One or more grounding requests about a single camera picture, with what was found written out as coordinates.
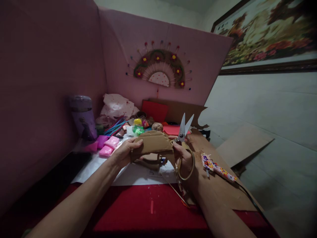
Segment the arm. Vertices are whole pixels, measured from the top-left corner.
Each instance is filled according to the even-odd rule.
[[[176,156],[178,156],[178,158],[182,157],[183,159],[182,176],[187,177],[192,166],[192,156],[177,143],[174,142],[173,146],[174,150],[177,151]],[[216,238],[255,237],[253,232],[235,212],[218,200],[212,189],[208,192],[202,190],[199,184],[203,179],[204,178],[199,175],[196,167],[191,177],[183,181],[183,183],[185,183],[194,194],[212,234]]]
[[[143,141],[136,138],[125,141],[90,178],[44,217],[27,238],[80,237],[96,206],[118,175],[130,162],[130,150],[138,148]]]

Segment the red table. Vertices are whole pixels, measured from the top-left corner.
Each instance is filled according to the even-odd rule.
[[[53,198],[50,201],[39,199],[37,196],[41,196],[41,191],[26,201],[20,201],[1,218],[1,237],[21,237],[26,229],[34,227],[78,186],[79,183],[69,185],[55,201]],[[278,237],[257,212],[235,212],[257,237]],[[186,208],[172,188],[162,184],[110,187],[93,213],[83,237],[119,235],[210,237],[211,233],[201,210],[196,206]]]

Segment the red paper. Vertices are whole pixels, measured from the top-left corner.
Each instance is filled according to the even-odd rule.
[[[169,135],[178,136],[180,127],[181,126],[165,125],[163,126],[163,131],[165,131]]]
[[[163,122],[167,115],[168,106],[143,100],[142,111],[146,113],[147,117],[153,117],[154,121]]]

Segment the framed painting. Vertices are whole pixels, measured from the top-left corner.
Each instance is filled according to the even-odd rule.
[[[316,71],[313,2],[240,1],[212,26],[234,39],[219,75]]]

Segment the yellow cap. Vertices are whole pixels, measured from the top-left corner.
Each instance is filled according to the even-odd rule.
[[[138,124],[142,125],[141,119],[140,119],[140,118],[134,119],[134,124],[135,124],[135,125],[138,125]]]

